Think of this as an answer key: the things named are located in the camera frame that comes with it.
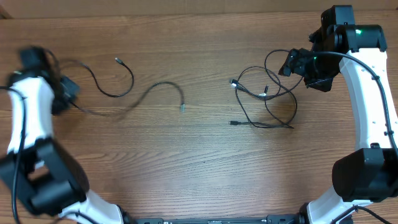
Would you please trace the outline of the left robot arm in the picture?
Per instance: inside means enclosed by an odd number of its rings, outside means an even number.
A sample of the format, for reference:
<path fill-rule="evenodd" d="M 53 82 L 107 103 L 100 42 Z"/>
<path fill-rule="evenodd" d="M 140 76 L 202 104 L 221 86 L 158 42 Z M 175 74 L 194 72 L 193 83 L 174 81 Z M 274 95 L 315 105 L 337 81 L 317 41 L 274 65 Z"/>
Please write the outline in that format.
<path fill-rule="evenodd" d="M 90 189 L 85 171 L 55 139 L 52 117 L 69 109 L 79 86 L 60 73 L 59 62 L 43 47 L 20 49 L 22 69 L 4 86 L 12 103 L 12 135 L 1 158 L 1 180 L 11 191 L 11 207 L 20 223 L 17 203 L 33 215 L 77 223 L 133 223 L 119 205 Z"/>

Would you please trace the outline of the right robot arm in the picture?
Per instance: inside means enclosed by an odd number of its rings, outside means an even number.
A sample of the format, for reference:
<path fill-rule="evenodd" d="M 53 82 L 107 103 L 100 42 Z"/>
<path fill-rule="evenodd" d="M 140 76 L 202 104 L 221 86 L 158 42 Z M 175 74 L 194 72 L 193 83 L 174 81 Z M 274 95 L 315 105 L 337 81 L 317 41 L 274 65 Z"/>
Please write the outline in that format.
<path fill-rule="evenodd" d="M 353 110 L 354 151 L 336 161 L 332 185 L 299 211 L 298 223 L 351 223 L 351 214 L 397 196 L 397 114 L 387 77 L 387 44 L 379 25 L 357 25 L 350 5 L 321 15 L 311 50 L 292 49 L 279 74 L 300 75 L 327 92 L 342 75 Z"/>

